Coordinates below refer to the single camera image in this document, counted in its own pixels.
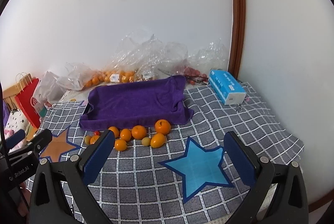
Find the clear bag of oranges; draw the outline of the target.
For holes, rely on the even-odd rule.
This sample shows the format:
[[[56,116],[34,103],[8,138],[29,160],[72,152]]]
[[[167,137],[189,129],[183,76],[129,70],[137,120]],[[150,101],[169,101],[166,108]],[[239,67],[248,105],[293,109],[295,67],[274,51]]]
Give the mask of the clear bag of oranges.
[[[144,64],[113,63],[101,70],[83,63],[66,65],[67,75],[57,78],[57,84],[67,90],[85,90],[100,84],[122,84],[158,79],[154,66]]]

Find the white plastic bag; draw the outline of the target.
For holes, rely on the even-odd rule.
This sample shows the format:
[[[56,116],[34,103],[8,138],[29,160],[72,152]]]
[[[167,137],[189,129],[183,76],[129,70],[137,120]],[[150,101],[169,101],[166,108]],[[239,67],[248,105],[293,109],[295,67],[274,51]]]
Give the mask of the white plastic bag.
[[[45,106],[52,106],[59,102],[66,89],[57,83],[58,78],[58,75],[46,71],[38,81],[37,87],[33,92],[33,98]]]

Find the large orange with stem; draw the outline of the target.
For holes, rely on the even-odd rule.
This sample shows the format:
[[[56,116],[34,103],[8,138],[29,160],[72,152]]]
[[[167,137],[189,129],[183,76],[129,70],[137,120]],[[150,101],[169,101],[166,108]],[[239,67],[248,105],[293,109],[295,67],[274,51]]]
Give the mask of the large orange with stem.
[[[158,134],[167,135],[171,130],[171,125],[167,120],[160,119],[155,123],[154,129]]]

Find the red paper shopping bag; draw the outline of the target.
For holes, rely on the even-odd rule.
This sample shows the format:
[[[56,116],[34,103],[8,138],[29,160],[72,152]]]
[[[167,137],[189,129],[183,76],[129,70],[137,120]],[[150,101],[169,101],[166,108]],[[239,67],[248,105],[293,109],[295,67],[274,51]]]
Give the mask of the red paper shopping bag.
[[[39,79],[32,77],[31,74],[19,73],[15,76],[16,86],[19,90],[15,96],[15,101],[25,117],[34,128],[40,126],[40,116],[34,108],[37,102],[33,99],[33,93],[39,83]]]

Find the small yellow-green fruit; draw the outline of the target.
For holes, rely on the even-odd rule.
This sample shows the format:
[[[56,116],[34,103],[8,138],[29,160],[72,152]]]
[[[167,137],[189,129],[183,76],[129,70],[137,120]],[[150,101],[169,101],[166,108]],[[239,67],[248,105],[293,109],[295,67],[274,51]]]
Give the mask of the small yellow-green fruit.
[[[151,138],[150,137],[145,137],[142,139],[142,145],[143,146],[150,146],[151,145]]]

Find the small orange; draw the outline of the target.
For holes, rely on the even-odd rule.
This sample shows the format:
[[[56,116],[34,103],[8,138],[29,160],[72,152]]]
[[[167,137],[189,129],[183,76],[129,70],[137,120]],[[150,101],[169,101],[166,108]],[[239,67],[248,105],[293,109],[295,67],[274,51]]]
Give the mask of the small orange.
[[[115,140],[114,148],[117,151],[125,151],[127,149],[127,142],[123,139],[117,139]]]
[[[132,138],[131,131],[127,128],[122,129],[120,132],[120,139],[124,140],[125,142],[129,142]]]

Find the purple towel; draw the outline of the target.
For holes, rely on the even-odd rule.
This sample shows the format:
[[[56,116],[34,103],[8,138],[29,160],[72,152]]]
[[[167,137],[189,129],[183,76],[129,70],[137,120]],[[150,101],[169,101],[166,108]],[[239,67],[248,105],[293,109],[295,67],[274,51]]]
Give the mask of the purple towel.
[[[154,126],[160,119],[170,124],[187,124],[194,111],[185,106],[184,76],[104,85],[93,89],[79,120],[86,131],[106,130],[111,126],[133,128]]]

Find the oval orange kumquat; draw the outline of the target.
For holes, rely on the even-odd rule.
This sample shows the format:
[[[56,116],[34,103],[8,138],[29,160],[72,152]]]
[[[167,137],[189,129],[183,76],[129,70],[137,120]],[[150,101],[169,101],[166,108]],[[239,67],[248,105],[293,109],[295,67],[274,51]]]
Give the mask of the oval orange kumquat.
[[[166,143],[166,136],[161,133],[156,133],[152,136],[150,146],[152,148],[160,148]]]

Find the grey checkered star tablecloth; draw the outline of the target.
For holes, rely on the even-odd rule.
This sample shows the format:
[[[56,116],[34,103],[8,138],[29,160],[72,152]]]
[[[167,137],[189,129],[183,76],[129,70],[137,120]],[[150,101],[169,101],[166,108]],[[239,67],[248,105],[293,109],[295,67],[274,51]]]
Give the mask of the grey checkered star tablecloth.
[[[225,106],[210,87],[185,90],[186,106],[194,111],[188,124],[174,126],[168,141],[157,149],[129,142],[123,152],[112,151],[89,190],[113,223],[206,223],[224,221],[247,194],[232,162],[223,169],[233,187],[206,186],[189,202],[182,202],[181,177],[161,161],[183,154],[188,137],[205,149],[223,144],[234,131],[259,156],[287,164],[299,161],[303,142],[277,121],[253,87],[244,83],[245,102]]]

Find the red dates on branch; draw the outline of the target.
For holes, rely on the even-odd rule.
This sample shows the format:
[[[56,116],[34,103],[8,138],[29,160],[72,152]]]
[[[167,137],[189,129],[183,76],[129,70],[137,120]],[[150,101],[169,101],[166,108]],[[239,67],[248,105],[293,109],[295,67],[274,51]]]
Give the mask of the red dates on branch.
[[[168,76],[184,76],[187,83],[190,85],[208,85],[209,83],[208,76],[206,74],[203,74],[199,70],[189,66],[176,67],[172,70],[163,70],[162,68],[158,68],[157,70]]]

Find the small orange front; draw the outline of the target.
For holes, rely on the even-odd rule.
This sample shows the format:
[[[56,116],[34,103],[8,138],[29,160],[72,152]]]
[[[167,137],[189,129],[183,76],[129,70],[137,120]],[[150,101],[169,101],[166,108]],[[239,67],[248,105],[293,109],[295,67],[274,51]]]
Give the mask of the small orange front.
[[[117,151],[125,151],[127,149],[127,142],[123,139],[117,139],[115,140],[114,148]]]

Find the clear crumpled plastic bag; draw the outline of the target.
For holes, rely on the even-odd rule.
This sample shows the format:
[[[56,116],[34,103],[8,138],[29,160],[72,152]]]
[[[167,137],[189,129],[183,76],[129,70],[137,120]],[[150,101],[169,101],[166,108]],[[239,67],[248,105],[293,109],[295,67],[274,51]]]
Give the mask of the clear crumpled plastic bag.
[[[154,34],[131,33],[117,45],[107,66],[113,63],[151,65],[158,79],[164,79],[169,76],[162,74],[158,68],[172,70],[189,66],[209,75],[211,70],[226,70],[228,62],[229,50],[221,39],[191,50],[183,43],[162,42]]]

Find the large orange near gripper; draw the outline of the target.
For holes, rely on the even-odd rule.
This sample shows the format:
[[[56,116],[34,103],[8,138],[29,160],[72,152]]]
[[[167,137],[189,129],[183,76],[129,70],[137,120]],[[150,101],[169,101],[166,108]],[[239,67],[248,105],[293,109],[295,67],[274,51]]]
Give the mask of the large orange near gripper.
[[[108,128],[108,130],[110,130],[111,132],[113,132],[113,134],[114,134],[114,137],[117,139],[117,138],[119,138],[119,129],[117,128],[117,127],[115,127],[115,126],[111,126],[111,127],[109,127]]]

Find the blue tissue box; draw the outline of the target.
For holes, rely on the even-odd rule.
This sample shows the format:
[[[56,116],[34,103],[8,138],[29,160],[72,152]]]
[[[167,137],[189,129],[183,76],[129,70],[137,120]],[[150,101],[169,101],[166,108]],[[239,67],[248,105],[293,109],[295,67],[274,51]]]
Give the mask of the blue tissue box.
[[[239,82],[227,71],[211,70],[209,84],[224,105],[240,105],[246,92]]]

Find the small orange behind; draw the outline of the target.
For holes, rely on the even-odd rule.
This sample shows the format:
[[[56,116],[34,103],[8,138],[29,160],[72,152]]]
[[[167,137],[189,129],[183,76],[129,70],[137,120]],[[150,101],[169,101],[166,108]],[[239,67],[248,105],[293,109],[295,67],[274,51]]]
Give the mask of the small orange behind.
[[[131,131],[127,128],[122,129],[120,132],[120,139],[124,140],[125,142],[129,142],[132,138]]]

